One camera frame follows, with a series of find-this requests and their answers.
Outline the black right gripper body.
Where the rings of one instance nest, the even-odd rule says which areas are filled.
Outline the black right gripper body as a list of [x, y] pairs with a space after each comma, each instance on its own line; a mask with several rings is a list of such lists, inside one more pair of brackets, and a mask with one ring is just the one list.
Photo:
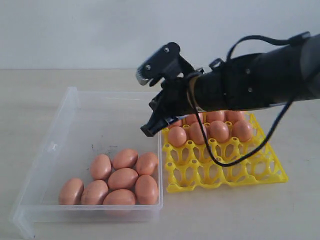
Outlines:
[[149, 86], [160, 82], [161, 91], [149, 103], [152, 114], [149, 122], [168, 121], [171, 118], [182, 117], [197, 113], [196, 104], [192, 97], [191, 82], [196, 74], [186, 77], [157, 74], [150, 79]]

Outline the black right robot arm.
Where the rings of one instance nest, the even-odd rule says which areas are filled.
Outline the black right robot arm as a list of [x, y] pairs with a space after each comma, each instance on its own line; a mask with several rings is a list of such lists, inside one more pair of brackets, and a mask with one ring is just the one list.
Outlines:
[[149, 103], [152, 115], [142, 132], [152, 137], [195, 111], [258, 110], [284, 105], [289, 99], [319, 98], [318, 35], [304, 32], [286, 40], [257, 39], [277, 49], [216, 59], [207, 73], [193, 68], [177, 43], [161, 46], [136, 72], [140, 85], [161, 84], [161, 91]]

